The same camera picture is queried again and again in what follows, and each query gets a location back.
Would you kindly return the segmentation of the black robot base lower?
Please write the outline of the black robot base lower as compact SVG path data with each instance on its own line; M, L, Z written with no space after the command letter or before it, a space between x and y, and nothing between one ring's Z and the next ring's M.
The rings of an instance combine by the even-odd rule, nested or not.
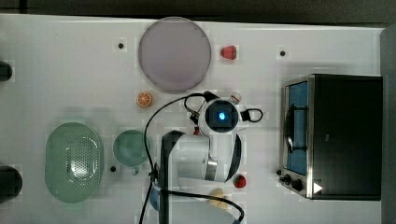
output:
M0 203L15 199L22 189L20 172L11 166L0 167Z

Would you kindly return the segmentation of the black robot base upper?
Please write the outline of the black robot base upper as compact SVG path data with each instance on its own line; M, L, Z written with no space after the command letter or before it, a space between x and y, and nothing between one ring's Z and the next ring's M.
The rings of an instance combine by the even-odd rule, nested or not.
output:
M0 62L0 81L8 81L13 76L13 70L10 64L6 62Z

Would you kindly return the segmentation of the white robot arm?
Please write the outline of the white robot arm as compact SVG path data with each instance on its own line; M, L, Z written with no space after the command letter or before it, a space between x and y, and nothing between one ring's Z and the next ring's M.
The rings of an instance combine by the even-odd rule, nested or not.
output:
M238 171L242 143L239 106L217 98L205 102L198 134L171 131L162 138L159 157L160 224L240 224L242 217L209 203L210 195L181 189L181 178L225 183Z

